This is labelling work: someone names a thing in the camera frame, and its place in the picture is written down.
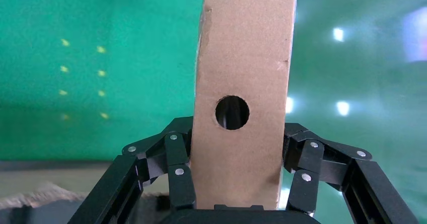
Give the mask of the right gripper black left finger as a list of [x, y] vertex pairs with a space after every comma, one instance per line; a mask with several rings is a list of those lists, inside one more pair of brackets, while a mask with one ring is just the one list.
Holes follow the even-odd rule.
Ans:
[[69, 223], [125, 223], [144, 188], [166, 174], [172, 210], [194, 209], [189, 168], [193, 118], [179, 117], [154, 136], [126, 145]]

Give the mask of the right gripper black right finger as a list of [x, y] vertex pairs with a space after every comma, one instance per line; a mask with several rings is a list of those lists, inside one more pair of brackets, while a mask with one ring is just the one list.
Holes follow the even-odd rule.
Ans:
[[287, 209], [315, 213], [318, 186], [343, 194], [354, 223], [418, 223], [372, 155], [326, 140], [298, 123], [286, 123], [283, 166], [293, 173]]

